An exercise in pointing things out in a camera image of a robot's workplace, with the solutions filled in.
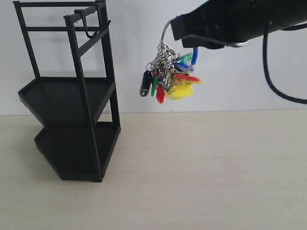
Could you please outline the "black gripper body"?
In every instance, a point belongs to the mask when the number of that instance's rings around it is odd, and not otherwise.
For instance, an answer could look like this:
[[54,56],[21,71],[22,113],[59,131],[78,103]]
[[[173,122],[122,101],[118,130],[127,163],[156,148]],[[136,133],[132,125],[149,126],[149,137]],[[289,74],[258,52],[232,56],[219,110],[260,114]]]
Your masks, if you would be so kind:
[[204,47],[214,50],[226,46],[240,47],[238,41],[226,37],[221,27],[226,22],[223,7],[230,3],[231,0],[208,0],[193,11],[175,17],[170,21],[174,40],[181,40],[184,48]]

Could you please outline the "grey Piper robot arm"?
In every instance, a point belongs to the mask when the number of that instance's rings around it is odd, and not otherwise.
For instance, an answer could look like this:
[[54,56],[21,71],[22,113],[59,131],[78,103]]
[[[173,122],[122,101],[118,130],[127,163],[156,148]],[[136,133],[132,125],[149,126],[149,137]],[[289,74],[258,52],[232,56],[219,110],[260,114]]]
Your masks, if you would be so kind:
[[170,21],[174,40],[184,48],[240,47],[307,20],[305,0],[208,0]]

